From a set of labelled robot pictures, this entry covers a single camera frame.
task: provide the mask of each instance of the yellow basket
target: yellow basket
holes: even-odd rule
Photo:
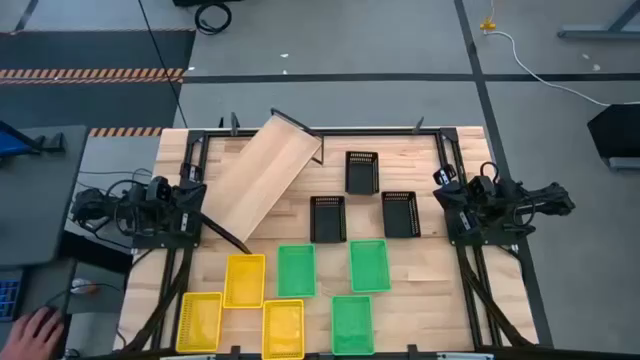
[[[224,279],[224,308],[261,308],[265,268],[264,255],[229,255]]]
[[[176,351],[210,353],[220,344],[222,293],[185,293],[182,297]]]
[[[270,300],[262,313],[262,359],[304,358],[304,303]]]

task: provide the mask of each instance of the wooden table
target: wooden table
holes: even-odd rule
[[[491,159],[481,127],[457,128],[464,165],[470,179],[480,164]],[[187,130],[165,130],[160,140],[154,175],[179,182]],[[233,163],[249,138],[214,138],[209,144],[205,181],[212,184]],[[377,352],[404,352],[407,344],[420,351],[472,350],[467,311],[455,249],[449,244],[443,211],[433,197],[432,174],[440,168],[433,136],[328,136],[324,165],[309,162],[247,240],[254,252],[267,256],[265,299],[276,298],[276,252],[281,244],[309,241],[309,197],[345,195],[347,238],[382,238],[380,195],[344,193],[345,152],[376,151],[380,159],[381,191],[415,191],[422,237],[389,239],[392,291],[374,293],[374,329]],[[453,156],[449,150],[449,159]],[[321,244],[317,252],[318,296],[305,299],[306,352],[331,352],[330,301],[350,294],[347,244]],[[203,231],[195,251],[189,291],[223,291],[226,258],[238,251],[212,231]],[[532,342],[536,332],[519,264],[505,252],[485,247],[489,279],[496,303]],[[166,252],[155,250],[129,277],[120,330],[130,340],[157,304]],[[481,302],[483,339],[490,337]],[[170,341],[173,310],[165,318],[163,346]],[[242,353],[260,353],[261,310],[224,310],[220,353],[240,345]],[[120,347],[116,339],[115,347]]]

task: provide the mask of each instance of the green basket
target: green basket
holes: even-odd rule
[[[350,241],[349,253],[351,255],[351,289],[353,292],[391,290],[386,240]]]
[[[278,248],[278,296],[316,296],[315,245],[281,245]]]
[[[334,296],[331,308],[333,354],[374,354],[371,296]]]

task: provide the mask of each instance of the gray floor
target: gray floor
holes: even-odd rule
[[[0,31],[11,30],[25,3],[0,5],[8,10],[0,11]],[[192,26],[193,10],[175,9],[170,0],[144,3],[154,28]],[[495,20],[498,30],[514,36],[522,61],[536,72],[640,72],[640,42],[555,36],[562,24],[606,24],[629,3],[495,0]],[[482,70],[522,73],[508,40],[480,32],[490,1],[464,4]],[[452,0],[246,0],[230,6],[234,22],[228,31],[197,35],[188,75],[470,73]],[[138,16],[135,1],[40,0],[27,28],[141,29]],[[601,101],[640,100],[637,82],[565,85]],[[495,82],[488,89],[513,177],[530,188],[558,181],[578,206],[566,218],[536,218],[538,231],[530,239],[556,347],[640,353],[640,283],[634,278],[640,270],[634,258],[640,250],[634,226],[640,178],[611,173],[598,159],[586,123],[601,108],[539,83]],[[194,127],[216,126],[231,111],[243,126],[259,126],[273,106],[313,126],[412,125],[421,116],[425,125],[484,124],[472,82],[185,84],[180,99]],[[83,169],[150,167],[156,147],[150,140],[92,139]],[[81,181],[106,187],[113,179]],[[81,325],[78,337],[86,331]],[[105,325],[109,346],[114,328],[115,323]],[[105,342],[98,340],[103,337],[78,337],[73,341],[88,353],[104,352]]]

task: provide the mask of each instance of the keyboard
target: keyboard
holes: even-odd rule
[[[12,322],[18,314],[22,270],[0,271],[0,322]]]

